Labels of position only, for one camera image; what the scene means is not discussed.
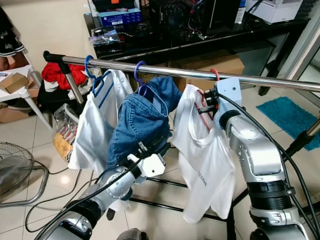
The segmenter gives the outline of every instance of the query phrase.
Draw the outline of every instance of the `denim shirt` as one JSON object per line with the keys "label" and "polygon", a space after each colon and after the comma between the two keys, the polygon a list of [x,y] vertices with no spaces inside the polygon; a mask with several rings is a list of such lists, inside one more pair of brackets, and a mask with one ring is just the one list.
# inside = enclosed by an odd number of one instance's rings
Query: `denim shirt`
{"label": "denim shirt", "polygon": [[139,142],[147,146],[152,140],[164,137],[160,148],[171,136],[168,115],[176,109],[182,93],[170,76],[155,77],[147,86],[154,93],[153,102],[132,93],[119,109],[118,124],[107,150],[107,168],[136,153]]}

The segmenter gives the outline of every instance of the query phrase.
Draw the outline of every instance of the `blue bath mat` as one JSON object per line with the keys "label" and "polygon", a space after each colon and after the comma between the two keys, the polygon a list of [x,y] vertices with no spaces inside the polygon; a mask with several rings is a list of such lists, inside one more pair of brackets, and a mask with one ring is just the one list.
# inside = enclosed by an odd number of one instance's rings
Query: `blue bath mat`
{"label": "blue bath mat", "polygon": [[[315,116],[299,107],[287,96],[267,101],[256,108],[294,139],[317,121]],[[320,147],[320,133],[317,133],[304,148],[311,151],[318,147]]]}

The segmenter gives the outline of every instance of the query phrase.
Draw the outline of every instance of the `red clothing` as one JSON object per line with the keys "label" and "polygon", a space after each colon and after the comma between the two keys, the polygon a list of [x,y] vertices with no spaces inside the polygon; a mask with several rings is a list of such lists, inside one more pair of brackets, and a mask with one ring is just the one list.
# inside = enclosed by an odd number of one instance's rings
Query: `red clothing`
{"label": "red clothing", "polygon": [[[71,74],[77,85],[83,84],[86,81],[86,76],[81,72],[85,70],[84,66],[69,64]],[[61,72],[57,63],[49,62],[42,70],[42,78],[47,82],[55,82],[59,84],[59,87],[63,90],[71,89],[65,75]]]}

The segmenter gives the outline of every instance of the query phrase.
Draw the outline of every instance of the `white t-shirt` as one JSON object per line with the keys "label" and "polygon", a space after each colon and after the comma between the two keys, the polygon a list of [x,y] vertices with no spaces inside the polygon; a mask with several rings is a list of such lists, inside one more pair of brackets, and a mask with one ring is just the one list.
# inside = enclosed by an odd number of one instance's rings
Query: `white t-shirt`
{"label": "white t-shirt", "polygon": [[208,208],[226,219],[235,188],[235,166],[224,132],[207,113],[199,114],[199,88],[188,84],[174,118],[172,143],[179,150],[179,168],[190,197],[183,217],[198,222]]}

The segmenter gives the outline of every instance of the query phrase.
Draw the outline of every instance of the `black garment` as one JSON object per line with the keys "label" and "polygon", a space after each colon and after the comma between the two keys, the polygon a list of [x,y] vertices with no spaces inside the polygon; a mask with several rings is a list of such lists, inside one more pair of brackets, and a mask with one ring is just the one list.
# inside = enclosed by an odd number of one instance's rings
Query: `black garment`
{"label": "black garment", "polygon": [[13,56],[25,49],[12,32],[13,25],[5,11],[0,7],[0,57]]}

